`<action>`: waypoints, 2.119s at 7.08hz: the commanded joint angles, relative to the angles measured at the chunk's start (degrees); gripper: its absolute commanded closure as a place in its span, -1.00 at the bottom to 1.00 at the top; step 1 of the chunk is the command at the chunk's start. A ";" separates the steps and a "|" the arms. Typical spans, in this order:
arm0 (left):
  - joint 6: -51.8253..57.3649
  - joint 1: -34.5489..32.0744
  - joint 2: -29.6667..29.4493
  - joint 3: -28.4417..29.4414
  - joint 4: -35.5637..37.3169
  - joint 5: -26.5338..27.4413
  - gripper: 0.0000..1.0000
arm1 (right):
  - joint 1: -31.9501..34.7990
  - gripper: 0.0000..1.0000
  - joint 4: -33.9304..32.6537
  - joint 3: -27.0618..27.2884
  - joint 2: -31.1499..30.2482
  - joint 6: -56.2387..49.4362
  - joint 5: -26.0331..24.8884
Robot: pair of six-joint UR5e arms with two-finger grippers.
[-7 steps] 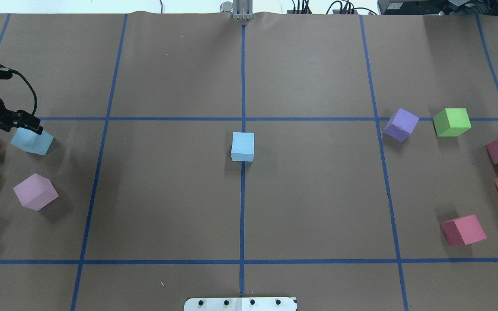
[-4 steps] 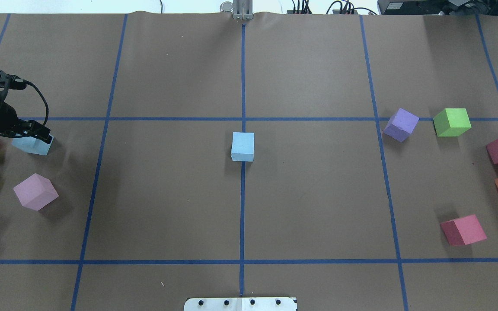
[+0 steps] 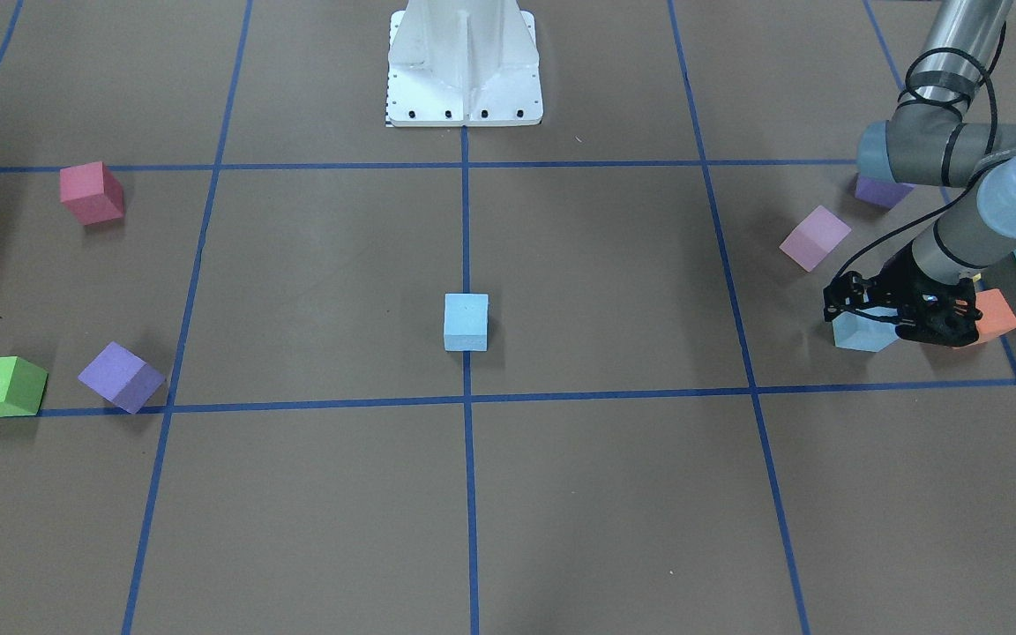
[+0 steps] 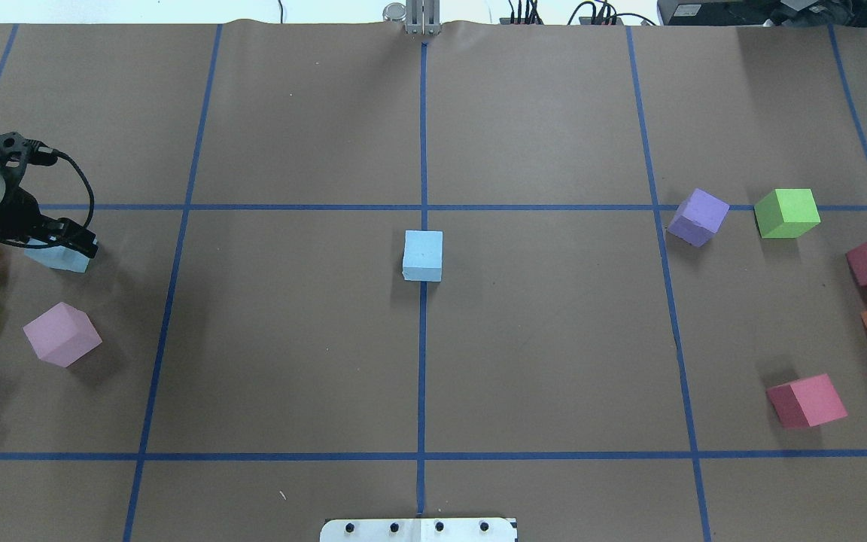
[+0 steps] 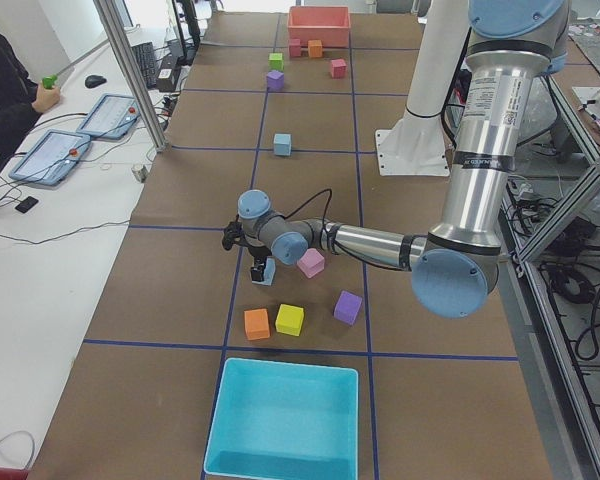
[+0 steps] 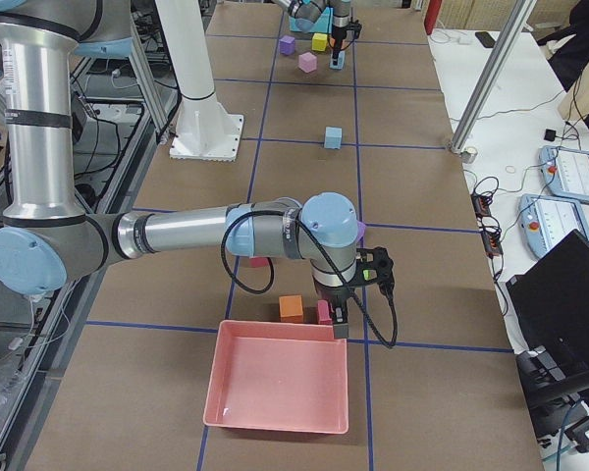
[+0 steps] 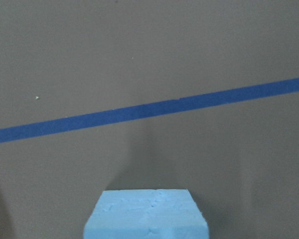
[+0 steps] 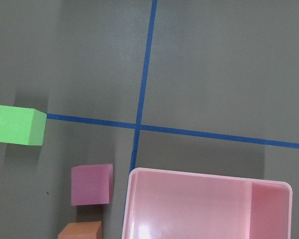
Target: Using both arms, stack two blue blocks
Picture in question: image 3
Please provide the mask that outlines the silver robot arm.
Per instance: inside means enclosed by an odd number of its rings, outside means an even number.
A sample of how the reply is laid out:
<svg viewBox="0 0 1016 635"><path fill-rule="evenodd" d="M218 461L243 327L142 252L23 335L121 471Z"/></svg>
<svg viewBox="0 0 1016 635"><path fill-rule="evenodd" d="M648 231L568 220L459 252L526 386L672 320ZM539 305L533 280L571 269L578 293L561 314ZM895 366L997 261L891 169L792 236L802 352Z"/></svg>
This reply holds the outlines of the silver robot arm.
<svg viewBox="0 0 1016 635"><path fill-rule="evenodd" d="M892 116L860 138L863 176L959 196L918 218L920 234L875 276L844 264L824 289L824 321L854 315L952 348L979 340L975 276L1016 250L1016 123L999 122L992 79L1011 7L942 3Z"/></svg>

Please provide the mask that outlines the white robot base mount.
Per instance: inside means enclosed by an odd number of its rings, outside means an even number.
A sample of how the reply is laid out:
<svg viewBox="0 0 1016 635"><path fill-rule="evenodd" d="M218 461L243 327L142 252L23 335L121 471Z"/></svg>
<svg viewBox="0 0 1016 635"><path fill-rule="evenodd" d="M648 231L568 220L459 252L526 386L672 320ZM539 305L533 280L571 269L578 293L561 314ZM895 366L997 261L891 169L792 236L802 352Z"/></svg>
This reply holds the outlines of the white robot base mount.
<svg viewBox="0 0 1016 635"><path fill-rule="evenodd" d="M387 125L543 121L536 21L516 1L410 1L392 13L388 44Z"/></svg>

